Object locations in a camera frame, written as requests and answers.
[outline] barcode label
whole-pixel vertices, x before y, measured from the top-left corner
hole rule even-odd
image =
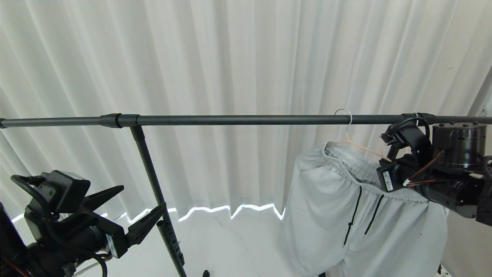
[[[393,183],[391,182],[390,173],[387,171],[383,172],[383,177],[384,177],[384,183],[386,184],[386,188],[388,189],[388,191],[392,191]]]

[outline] hanger hook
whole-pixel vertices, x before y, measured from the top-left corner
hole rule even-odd
[[[352,113],[350,111],[346,110],[346,109],[338,109],[338,110],[335,111],[335,113],[333,115],[336,115],[337,112],[339,112],[341,110],[348,112],[348,114],[350,115],[350,122],[348,123],[347,129],[346,129],[347,134],[348,134],[348,127],[350,127],[350,125],[352,125]]]

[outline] curtain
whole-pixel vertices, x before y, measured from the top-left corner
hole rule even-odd
[[[492,65],[492,1],[2,1],[0,117],[467,115]],[[380,151],[387,126],[351,126]],[[302,151],[345,126],[144,127],[168,202],[282,211]],[[98,210],[134,218],[155,200],[128,128],[0,132],[1,201],[29,197],[12,174],[64,170]]]

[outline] metal rod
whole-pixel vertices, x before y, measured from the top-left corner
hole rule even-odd
[[[492,124],[492,117],[434,116],[424,114],[429,124],[479,122]],[[393,124],[405,119],[397,115],[353,115],[352,124]],[[140,115],[137,125],[337,125],[348,124],[348,115]],[[0,128],[101,125],[99,117],[55,117],[0,119]]]
[[[147,143],[145,142],[144,130],[142,130],[141,126],[132,126],[130,127],[130,130],[133,135],[133,138],[135,139],[135,142],[137,143],[138,152],[140,153],[140,157],[142,158],[145,171],[147,172],[147,176],[149,177],[149,182],[151,184],[152,191],[154,192],[155,200],[157,201],[157,204],[165,203],[164,195],[162,194],[162,190],[159,185],[159,180],[157,179],[157,174],[155,173],[154,165],[152,163],[151,155],[147,147]],[[167,209],[164,211],[164,215],[162,216],[162,219],[167,224],[167,228],[171,229],[172,233],[174,233],[174,228]],[[181,261],[179,259],[176,250],[173,248],[172,241],[169,238],[169,235],[166,232],[161,231],[161,227],[159,227],[159,231],[162,240],[164,241],[164,244],[166,244],[166,248],[169,251],[169,255],[173,260],[174,266],[176,267],[176,270],[180,274],[180,277],[186,277],[186,273],[183,268],[183,265],[181,264]]]

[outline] horizontal black bar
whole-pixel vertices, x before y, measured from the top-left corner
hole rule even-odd
[[[479,122],[492,124],[492,117],[424,116],[429,124]],[[405,119],[397,115],[353,115],[352,124],[393,124]],[[136,124],[151,125],[338,125],[348,124],[348,115],[140,115]],[[88,126],[100,125],[100,117],[55,117],[0,119],[0,127]]]

